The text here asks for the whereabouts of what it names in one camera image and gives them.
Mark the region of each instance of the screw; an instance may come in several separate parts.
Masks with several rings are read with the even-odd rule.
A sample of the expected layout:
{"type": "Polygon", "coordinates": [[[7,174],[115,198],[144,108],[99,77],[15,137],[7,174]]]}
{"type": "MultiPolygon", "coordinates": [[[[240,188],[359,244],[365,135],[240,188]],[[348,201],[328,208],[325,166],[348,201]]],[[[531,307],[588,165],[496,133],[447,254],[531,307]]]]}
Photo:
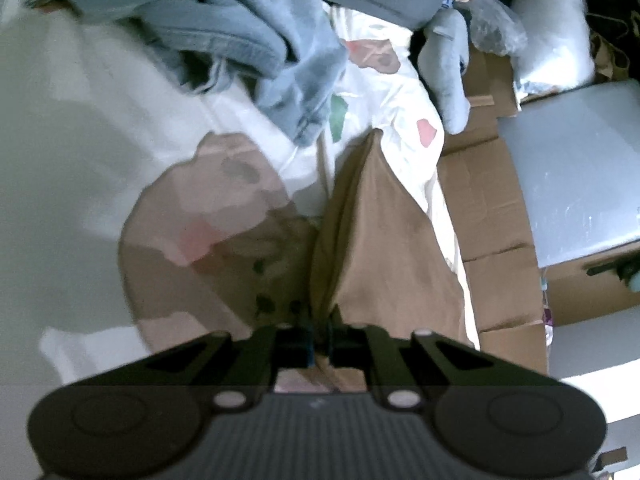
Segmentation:
{"type": "Polygon", "coordinates": [[[420,404],[420,395],[411,390],[396,390],[386,398],[394,408],[408,409],[420,404]]]}
{"type": "Polygon", "coordinates": [[[235,392],[232,390],[220,392],[213,397],[213,402],[219,407],[225,410],[234,410],[239,408],[246,402],[246,395],[242,392],[235,392]]]}

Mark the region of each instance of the blue fabric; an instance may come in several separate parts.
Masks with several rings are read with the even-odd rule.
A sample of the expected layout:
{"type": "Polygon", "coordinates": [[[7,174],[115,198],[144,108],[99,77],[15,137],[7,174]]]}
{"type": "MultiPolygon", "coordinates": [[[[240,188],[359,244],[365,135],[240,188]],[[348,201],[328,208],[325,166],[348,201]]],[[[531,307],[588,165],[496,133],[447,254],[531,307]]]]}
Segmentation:
{"type": "Polygon", "coordinates": [[[256,78],[257,107],[299,146],[328,120],[348,52],[322,0],[69,1],[90,23],[131,19],[185,91],[221,91],[238,73],[256,78]]]}

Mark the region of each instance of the plastic bag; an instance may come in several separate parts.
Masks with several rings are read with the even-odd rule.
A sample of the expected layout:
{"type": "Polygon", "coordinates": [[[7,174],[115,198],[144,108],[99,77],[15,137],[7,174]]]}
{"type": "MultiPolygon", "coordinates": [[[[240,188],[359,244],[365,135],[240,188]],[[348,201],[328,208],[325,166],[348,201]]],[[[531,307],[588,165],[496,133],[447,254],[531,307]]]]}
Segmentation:
{"type": "Polygon", "coordinates": [[[529,38],[512,59],[519,98],[592,82],[595,68],[584,0],[513,0],[511,8],[529,38]]]}
{"type": "Polygon", "coordinates": [[[498,0],[457,2],[458,10],[470,16],[469,38],[482,52],[513,56],[527,46],[527,33],[519,17],[498,0]]]}

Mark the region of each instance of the white bedsheet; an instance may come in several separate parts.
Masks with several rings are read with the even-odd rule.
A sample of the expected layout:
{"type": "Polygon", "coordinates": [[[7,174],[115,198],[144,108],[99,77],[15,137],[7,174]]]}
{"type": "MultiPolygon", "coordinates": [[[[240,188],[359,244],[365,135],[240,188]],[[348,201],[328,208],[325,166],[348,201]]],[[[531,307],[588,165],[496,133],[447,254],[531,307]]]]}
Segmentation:
{"type": "Polygon", "coordinates": [[[0,480],[33,478],[38,471],[24,433],[30,403],[11,400],[21,398],[23,388],[47,391],[148,354],[122,292],[120,231],[142,189],[193,157],[209,131],[249,135],[299,211],[319,216],[350,143],[381,128],[386,158],[430,216],[459,277],[468,336],[478,345],[435,173],[442,126],[406,58],[408,31],[331,11],[345,40],[389,39],[401,68],[381,75],[351,65],[336,89],[350,107],[342,139],[333,142],[327,132],[300,149],[260,114],[240,84],[222,94],[180,94],[120,28],[81,25],[65,11],[21,10],[17,0],[0,3],[0,406],[13,413],[2,420],[0,480]],[[431,149],[417,135],[421,119],[437,129],[431,149]]]}

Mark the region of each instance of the brown cardboard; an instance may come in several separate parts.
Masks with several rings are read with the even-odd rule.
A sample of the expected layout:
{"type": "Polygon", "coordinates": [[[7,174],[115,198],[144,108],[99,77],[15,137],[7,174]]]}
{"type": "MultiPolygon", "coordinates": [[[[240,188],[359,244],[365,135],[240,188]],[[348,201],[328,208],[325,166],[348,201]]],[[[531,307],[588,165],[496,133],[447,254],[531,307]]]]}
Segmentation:
{"type": "Polygon", "coordinates": [[[481,332],[479,338],[483,352],[540,374],[548,373],[543,323],[481,332]]]}
{"type": "Polygon", "coordinates": [[[513,89],[513,67],[509,57],[484,54],[490,77],[491,94],[494,97],[497,117],[513,117],[518,113],[518,102],[513,89]]]}
{"type": "Polygon", "coordinates": [[[516,170],[502,139],[441,158],[438,176],[464,262],[533,247],[516,170]]]}
{"type": "Polygon", "coordinates": [[[465,265],[479,332],[542,321],[540,271],[533,247],[478,258],[465,265]]]}
{"type": "Polygon", "coordinates": [[[626,244],[564,262],[546,270],[548,302],[556,326],[613,314],[640,304],[640,292],[631,292],[613,270],[588,276],[586,269],[640,252],[640,242],[626,244]]]}
{"type": "Polygon", "coordinates": [[[471,47],[463,86],[472,105],[469,121],[464,132],[446,136],[438,175],[481,349],[546,374],[538,261],[518,177],[498,138],[497,118],[518,111],[510,60],[471,47]]]}
{"type": "Polygon", "coordinates": [[[482,144],[488,140],[494,140],[498,138],[498,119],[494,116],[491,121],[476,121],[476,123],[487,122],[487,126],[480,126],[473,130],[465,130],[458,135],[447,135],[444,137],[444,147],[442,149],[442,156],[450,155],[451,153],[459,152],[464,148],[476,146],[482,144]]]}
{"type": "Polygon", "coordinates": [[[462,78],[471,111],[461,133],[445,136],[443,155],[498,137],[498,117],[518,113],[513,91],[513,69],[508,57],[483,54],[470,47],[468,69],[462,78]]]}
{"type": "Polygon", "coordinates": [[[484,54],[472,44],[469,45],[469,65],[462,76],[462,86],[472,107],[492,106],[494,104],[491,81],[484,54]]]}

